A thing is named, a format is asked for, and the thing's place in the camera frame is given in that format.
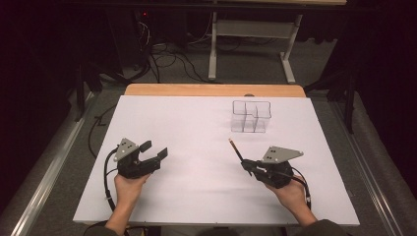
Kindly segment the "black metal stand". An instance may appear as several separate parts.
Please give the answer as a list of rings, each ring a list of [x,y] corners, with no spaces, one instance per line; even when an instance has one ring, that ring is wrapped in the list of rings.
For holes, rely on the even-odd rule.
[[[76,122],[79,122],[86,111],[86,94],[85,87],[92,92],[101,92],[102,84],[99,78],[99,72],[94,63],[82,63],[76,68],[76,99],[77,115]]]
[[[347,131],[352,134],[355,82],[355,76],[351,72],[338,70],[303,87],[303,90],[304,93],[308,93],[317,89],[326,89],[328,101],[339,102],[342,100],[344,102],[344,125]]]

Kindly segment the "black pencil with orange end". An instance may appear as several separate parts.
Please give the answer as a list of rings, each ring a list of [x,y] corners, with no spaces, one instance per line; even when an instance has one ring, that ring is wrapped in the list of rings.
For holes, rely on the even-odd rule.
[[[240,161],[243,162],[244,158],[242,157],[242,155],[241,155],[240,151],[238,150],[237,146],[235,146],[234,142],[231,139],[228,139],[228,141],[231,144],[232,148],[234,149],[234,151],[237,154]]]

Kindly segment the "person's right hand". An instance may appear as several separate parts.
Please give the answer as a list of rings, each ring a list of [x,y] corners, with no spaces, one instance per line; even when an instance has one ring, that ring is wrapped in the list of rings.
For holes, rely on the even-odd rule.
[[[277,196],[279,202],[294,216],[307,216],[311,211],[305,200],[305,190],[302,182],[303,179],[295,175],[289,184],[282,188],[277,189],[270,185],[266,185],[266,187]]]

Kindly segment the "dark computer tower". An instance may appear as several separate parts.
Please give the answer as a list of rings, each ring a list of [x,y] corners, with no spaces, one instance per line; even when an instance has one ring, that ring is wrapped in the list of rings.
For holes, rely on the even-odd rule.
[[[135,11],[107,10],[106,15],[122,73],[127,75],[144,68],[149,58],[148,31],[138,22]]]

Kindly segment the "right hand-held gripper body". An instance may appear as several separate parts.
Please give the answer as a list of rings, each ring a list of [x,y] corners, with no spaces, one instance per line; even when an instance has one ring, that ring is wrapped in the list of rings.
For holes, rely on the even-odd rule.
[[[304,152],[300,150],[271,146],[264,157],[256,161],[252,173],[258,181],[280,189],[287,186],[294,176],[289,161],[303,154]]]

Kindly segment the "clear divided pen holder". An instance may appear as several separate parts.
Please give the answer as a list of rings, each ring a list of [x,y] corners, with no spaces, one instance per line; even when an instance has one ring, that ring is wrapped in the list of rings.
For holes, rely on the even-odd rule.
[[[232,102],[231,131],[235,133],[264,133],[271,119],[268,101],[234,100]]]

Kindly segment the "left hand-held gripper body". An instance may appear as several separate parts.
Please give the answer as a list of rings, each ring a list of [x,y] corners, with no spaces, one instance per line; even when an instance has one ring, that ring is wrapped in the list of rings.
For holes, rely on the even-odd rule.
[[[128,179],[137,179],[160,168],[160,164],[157,166],[142,165],[143,160],[139,159],[140,153],[137,144],[127,138],[123,138],[114,157],[114,161],[117,163],[118,174]]]

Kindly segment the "white table frame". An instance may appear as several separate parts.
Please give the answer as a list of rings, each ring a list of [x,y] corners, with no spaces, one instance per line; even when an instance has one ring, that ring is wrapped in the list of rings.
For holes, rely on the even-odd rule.
[[[271,7],[335,7],[344,6],[347,0],[210,0],[213,4],[221,2],[230,4],[251,4],[251,9],[266,4]],[[285,39],[287,46],[278,56],[289,84],[295,84],[295,78],[289,57],[298,34],[304,14],[296,14],[292,21],[271,22],[261,20],[224,20],[217,18],[217,12],[211,14],[211,45],[208,61],[208,78],[216,79],[217,72],[217,39],[220,36],[255,37]]]

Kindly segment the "white table cover board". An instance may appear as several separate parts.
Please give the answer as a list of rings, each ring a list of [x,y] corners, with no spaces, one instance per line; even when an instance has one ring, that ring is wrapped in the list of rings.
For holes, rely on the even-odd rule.
[[[123,138],[152,147],[142,158],[164,148],[168,155],[147,180],[134,223],[156,225],[293,225],[294,217],[263,183],[246,172],[229,143],[243,158],[260,159],[271,146],[303,151],[291,164],[306,178],[312,211],[340,225],[359,220],[346,193],[312,101],[272,97],[271,119],[264,133],[231,131],[231,97],[120,97],[74,219],[93,223],[109,217],[103,179],[112,169],[107,155]]]

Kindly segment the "person's left hand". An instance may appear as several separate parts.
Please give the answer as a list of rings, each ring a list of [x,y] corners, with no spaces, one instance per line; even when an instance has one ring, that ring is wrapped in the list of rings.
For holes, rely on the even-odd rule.
[[[148,177],[149,174],[137,179],[128,179],[121,175],[114,178],[117,192],[115,212],[127,215],[132,213]]]

